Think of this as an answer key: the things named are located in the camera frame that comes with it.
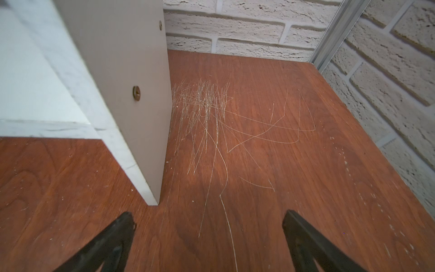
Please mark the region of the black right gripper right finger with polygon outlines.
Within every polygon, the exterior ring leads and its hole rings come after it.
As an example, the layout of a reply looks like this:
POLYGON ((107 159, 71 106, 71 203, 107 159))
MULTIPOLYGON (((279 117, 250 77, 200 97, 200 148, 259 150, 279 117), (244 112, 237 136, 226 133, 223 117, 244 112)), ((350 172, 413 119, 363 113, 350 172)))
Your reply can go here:
POLYGON ((297 272, 365 271, 296 211, 286 211, 282 227, 297 272))

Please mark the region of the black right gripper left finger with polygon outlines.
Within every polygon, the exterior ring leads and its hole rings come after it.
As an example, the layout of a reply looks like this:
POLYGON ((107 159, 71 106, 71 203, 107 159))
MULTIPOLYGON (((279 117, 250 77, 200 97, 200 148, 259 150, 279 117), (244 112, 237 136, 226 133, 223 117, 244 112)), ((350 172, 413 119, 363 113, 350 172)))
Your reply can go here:
POLYGON ((129 258, 135 229, 136 223, 132 213, 122 213, 55 271, 123 272, 129 258))

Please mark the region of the white wooden shelf unit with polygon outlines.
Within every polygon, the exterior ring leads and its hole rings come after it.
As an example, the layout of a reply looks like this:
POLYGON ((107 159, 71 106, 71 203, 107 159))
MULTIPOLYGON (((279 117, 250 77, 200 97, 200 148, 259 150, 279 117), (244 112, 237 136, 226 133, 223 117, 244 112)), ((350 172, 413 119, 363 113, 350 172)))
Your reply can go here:
POLYGON ((160 202, 172 95, 162 1, 8 1, 146 204, 160 202))

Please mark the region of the aluminium corner post right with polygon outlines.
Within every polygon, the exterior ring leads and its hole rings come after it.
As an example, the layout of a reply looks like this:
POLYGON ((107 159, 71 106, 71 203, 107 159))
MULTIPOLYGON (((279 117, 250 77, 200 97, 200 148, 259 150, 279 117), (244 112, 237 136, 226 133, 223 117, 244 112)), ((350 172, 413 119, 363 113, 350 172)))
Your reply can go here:
POLYGON ((326 28, 309 62, 322 74, 370 0, 344 0, 326 28))

